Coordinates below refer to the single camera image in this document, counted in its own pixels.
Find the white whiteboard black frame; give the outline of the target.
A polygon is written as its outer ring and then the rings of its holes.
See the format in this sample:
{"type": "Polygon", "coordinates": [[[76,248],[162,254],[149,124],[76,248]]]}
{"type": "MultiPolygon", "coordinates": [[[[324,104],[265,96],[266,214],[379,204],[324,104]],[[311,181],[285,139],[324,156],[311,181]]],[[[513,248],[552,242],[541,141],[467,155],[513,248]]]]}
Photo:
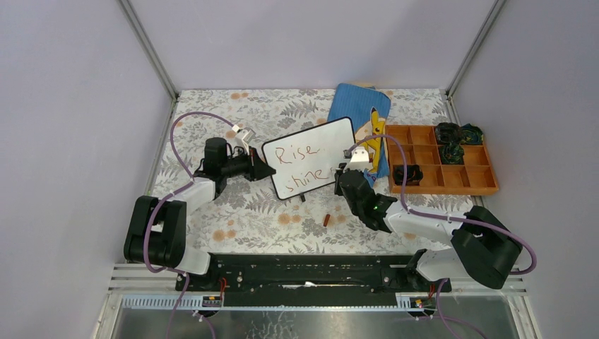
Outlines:
{"type": "Polygon", "coordinates": [[[339,118],[303,131],[266,141],[261,150],[278,199],[286,200],[335,181],[344,152],[355,144],[352,121],[339,118]]]}

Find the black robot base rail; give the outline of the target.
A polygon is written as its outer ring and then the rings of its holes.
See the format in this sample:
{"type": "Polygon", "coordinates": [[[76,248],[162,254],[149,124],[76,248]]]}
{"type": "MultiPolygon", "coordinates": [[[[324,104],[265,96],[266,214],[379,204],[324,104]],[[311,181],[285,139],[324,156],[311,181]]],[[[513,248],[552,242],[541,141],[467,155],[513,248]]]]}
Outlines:
{"type": "Polygon", "coordinates": [[[520,277],[499,290],[464,274],[427,278],[401,255],[216,254],[204,275],[151,273],[137,263],[117,264],[109,291],[139,309],[421,310],[437,293],[452,297],[511,297],[526,293],[520,277]]]}

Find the black orange cloth roll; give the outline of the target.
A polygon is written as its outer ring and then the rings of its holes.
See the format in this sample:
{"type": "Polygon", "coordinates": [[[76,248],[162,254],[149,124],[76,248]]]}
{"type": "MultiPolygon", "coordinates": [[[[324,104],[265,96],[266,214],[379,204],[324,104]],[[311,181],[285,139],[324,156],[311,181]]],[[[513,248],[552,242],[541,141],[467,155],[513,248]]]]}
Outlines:
{"type": "Polygon", "coordinates": [[[407,186],[419,186],[424,178],[421,167],[419,165],[407,165],[406,169],[407,170],[405,171],[403,165],[393,166],[393,183],[397,186],[401,186],[403,184],[403,179],[405,179],[405,184],[407,186]]]}

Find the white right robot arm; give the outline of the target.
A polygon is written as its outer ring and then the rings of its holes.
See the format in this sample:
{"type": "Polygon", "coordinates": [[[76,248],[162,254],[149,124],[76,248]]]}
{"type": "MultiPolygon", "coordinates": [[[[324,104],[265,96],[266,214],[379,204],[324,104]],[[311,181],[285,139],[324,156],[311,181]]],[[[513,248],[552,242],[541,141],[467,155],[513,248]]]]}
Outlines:
{"type": "Polygon", "coordinates": [[[412,290],[442,279],[471,278],[493,290],[503,288],[523,244],[495,216],[474,206],[462,217],[415,210],[392,196],[378,194],[358,170],[337,170],[335,193],[369,229],[411,233],[439,242],[442,250],[419,250],[405,272],[412,290]]]}

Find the red marker cap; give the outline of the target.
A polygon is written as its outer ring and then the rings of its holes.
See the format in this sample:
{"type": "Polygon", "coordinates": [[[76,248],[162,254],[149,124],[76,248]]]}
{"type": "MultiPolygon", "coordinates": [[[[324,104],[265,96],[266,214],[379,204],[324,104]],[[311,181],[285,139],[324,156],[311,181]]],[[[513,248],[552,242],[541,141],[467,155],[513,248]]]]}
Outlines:
{"type": "Polygon", "coordinates": [[[330,219],[331,219],[331,215],[330,215],[330,214],[327,214],[327,215],[325,216],[325,218],[324,218],[324,221],[323,221],[323,226],[324,226],[324,227],[327,227],[327,226],[328,226],[328,224],[329,224],[329,222],[330,222],[330,219]]]}

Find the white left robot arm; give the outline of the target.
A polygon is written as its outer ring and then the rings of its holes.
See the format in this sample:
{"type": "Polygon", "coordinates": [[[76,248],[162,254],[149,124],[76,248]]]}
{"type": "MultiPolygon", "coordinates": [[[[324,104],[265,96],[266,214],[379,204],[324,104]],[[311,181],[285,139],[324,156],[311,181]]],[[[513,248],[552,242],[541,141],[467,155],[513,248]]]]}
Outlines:
{"type": "Polygon", "coordinates": [[[224,138],[209,138],[201,165],[189,183],[164,198],[136,199],[124,242],[125,259],[143,263],[153,273],[172,270],[192,274],[199,288],[213,289],[219,281],[218,269],[210,265],[208,252],[187,246],[188,217],[218,198],[229,178],[244,177],[255,182],[275,173],[255,148],[237,150],[224,138]]]}

